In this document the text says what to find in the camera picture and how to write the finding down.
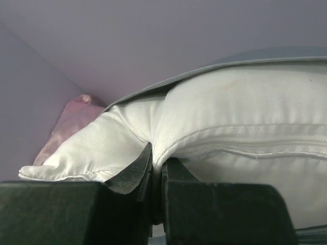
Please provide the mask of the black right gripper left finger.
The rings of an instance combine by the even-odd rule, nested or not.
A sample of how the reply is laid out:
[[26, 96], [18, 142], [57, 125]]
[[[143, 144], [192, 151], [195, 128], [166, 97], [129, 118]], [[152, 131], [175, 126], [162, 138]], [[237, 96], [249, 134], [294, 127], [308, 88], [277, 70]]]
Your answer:
[[1, 244], [147, 244], [152, 147], [101, 182], [1, 183]]

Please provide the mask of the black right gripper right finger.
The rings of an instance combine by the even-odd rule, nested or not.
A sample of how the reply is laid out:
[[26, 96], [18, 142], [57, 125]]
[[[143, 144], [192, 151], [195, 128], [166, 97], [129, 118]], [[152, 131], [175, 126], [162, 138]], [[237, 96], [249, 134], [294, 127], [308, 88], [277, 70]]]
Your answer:
[[162, 166], [161, 183], [167, 244], [296, 244], [272, 186], [201, 182], [175, 158]]

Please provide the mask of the white pillow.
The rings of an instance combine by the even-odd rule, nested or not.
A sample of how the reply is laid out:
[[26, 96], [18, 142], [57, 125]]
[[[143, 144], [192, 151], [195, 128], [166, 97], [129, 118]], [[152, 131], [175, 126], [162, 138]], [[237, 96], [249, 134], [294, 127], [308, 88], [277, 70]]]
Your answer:
[[297, 229], [326, 224], [325, 65], [223, 69], [115, 105], [19, 176], [104, 182], [147, 143], [155, 176], [179, 158], [201, 181], [274, 186]]

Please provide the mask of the grey pillowcase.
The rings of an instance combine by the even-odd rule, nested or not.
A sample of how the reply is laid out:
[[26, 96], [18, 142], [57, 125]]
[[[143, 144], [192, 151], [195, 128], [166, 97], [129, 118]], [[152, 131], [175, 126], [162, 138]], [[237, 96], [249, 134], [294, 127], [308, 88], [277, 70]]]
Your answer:
[[109, 111], [114, 105], [127, 103], [145, 96], [168, 92], [178, 83], [187, 79], [206, 74], [212, 71], [231, 68], [234, 66], [256, 65], [266, 63], [293, 63], [293, 62], [326, 62], [326, 47], [318, 46], [289, 46], [271, 47], [259, 50], [246, 51], [229, 57], [224, 57], [206, 66], [182, 73], [164, 81], [150, 85], [138, 92], [127, 95], [110, 105], [103, 112]]

